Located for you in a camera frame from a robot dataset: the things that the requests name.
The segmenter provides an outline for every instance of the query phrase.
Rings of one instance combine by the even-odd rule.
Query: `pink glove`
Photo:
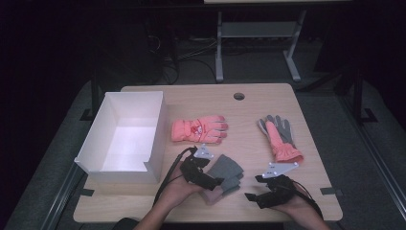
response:
[[[275,155],[275,160],[278,163],[302,163],[304,157],[302,153],[293,148],[290,143],[284,143],[275,125],[267,121],[265,123],[268,132],[269,143],[271,144],[272,152]]]
[[[172,124],[172,141],[220,144],[228,128],[223,116],[201,117],[194,121],[176,120]]]

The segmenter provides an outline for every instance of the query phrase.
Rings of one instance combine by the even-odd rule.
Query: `open cardboard box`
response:
[[[158,183],[167,130],[162,91],[108,92],[75,162],[100,183]]]

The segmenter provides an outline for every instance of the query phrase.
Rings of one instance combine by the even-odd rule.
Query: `gray floor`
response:
[[[239,56],[224,57],[224,83],[288,82],[300,88],[319,79],[323,73],[314,73],[313,67],[321,43],[301,42],[294,59],[303,80],[290,79],[282,57],[285,43],[272,43],[267,48],[251,49]],[[214,55],[194,57],[214,68]],[[364,132],[390,169],[398,185],[406,189],[406,134],[383,104],[378,92],[364,84],[363,105],[370,108],[378,122],[364,124],[361,129],[346,110],[346,98],[334,95],[332,80],[311,93],[297,93],[304,117],[322,157],[331,184],[338,193],[344,217],[330,223],[332,229],[406,229],[383,176],[376,167],[371,147],[365,145]],[[181,62],[181,72],[176,84],[214,83],[211,70],[198,61]],[[91,107],[90,83],[83,86],[72,104],[54,141],[49,146],[30,185],[16,207],[6,229],[41,229],[53,207],[73,159],[87,134],[90,122],[81,121],[83,111]],[[61,216],[55,216],[49,229],[111,229],[114,223],[76,223],[72,215],[82,188],[73,185]],[[301,229],[287,223],[285,229]]]

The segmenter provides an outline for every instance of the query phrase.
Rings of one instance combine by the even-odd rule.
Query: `wooden table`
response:
[[[176,119],[223,115],[229,125],[228,136],[220,145],[208,144],[208,149],[215,157],[220,154],[231,157],[244,169],[240,190],[214,206],[207,206],[200,195],[192,195],[169,214],[167,222],[290,220],[278,211],[261,210],[257,203],[248,201],[244,195],[269,191],[254,178],[264,173],[268,162],[273,161],[268,140],[257,126],[257,120],[268,114],[280,115],[290,121],[293,140],[304,155],[303,164],[286,175],[309,190],[322,209],[325,220],[339,220],[343,216],[336,196],[322,195],[320,191],[321,188],[331,187],[331,184],[289,84],[128,86],[123,91],[164,91],[169,109],[169,126]],[[243,94],[245,98],[236,100],[236,93]],[[200,146],[192,142],[172,143],[169,128],[161,181],[176,156],[193,145]],[[124,217],[141,219],[150,209],[158,187],[159,184],[98,184],[88,178],[84,189],[93,190],[94,193],[79,198],[74,219],[78,222],[111,222]]]

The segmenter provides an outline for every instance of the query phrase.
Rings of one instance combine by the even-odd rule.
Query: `person's right hand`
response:
[[[294,183],[297,191],[306,195],[305,190]],[[304,199],[294,195],[289,201],[284,204],[271,207],[271,209],[278,210],[288,214],[299,225],[306,229],[325,230],[330,229],[328,225],[319,216],[316,210],[308,204]]]

